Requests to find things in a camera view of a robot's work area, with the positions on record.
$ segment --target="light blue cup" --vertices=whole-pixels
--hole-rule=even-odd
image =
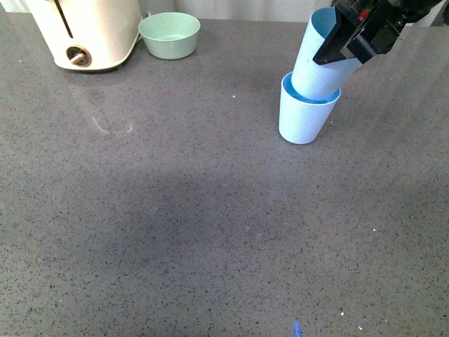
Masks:
[[[362,65],[356,58],[327,65],[317,65],[313,60],[336,22],[333,7],[315,11],[310,16],[297,55],[292,76],[293,88],[312,100],[325,100],[330,97]]]
[[[341,95],[338,89],[325,100],[301,96],[292,85],[292,72],[282,79],[279,106],[279,133],[293,144],[308,144],[320,132]]]

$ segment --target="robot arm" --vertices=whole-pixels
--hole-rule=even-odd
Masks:
[[[442,0],[337,0],[337,24],[316,52],[319,65],[386,54],[406,23],[417,22]]]

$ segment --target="gray countertop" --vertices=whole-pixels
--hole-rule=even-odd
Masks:
[[[201,24],[84,74],[0,13],[0,335],[447,336],[449,29],[406,28],[299,146],[306,25]]]

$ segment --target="toaster slot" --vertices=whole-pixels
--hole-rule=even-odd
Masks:
[[[64,26],[65,26],[65,29],[67,30],[69,37],[71,37],[73,39],[72,32],[70,31],[69,24],[67,23],[67,20],[65,18],[64,12],[62,11],[62,7],[61,7],[61,4],[59,3],[59,0],[55,0],[55,5],[58,8],[59,15],[61,16],[61,19],[64,22]]]

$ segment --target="white wall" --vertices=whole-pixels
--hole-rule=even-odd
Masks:
[[[202,19],[291,22],[307,22],[311,13],[318,8],[330,6],[331,2],[332,0],[139,0],[144,14],[148,11],[179,11]],[[7,12],[29,12],[27,0],[0,0],[0,4]],[[430,26],[442,5],[443,3],[436,6],[415,25]]]

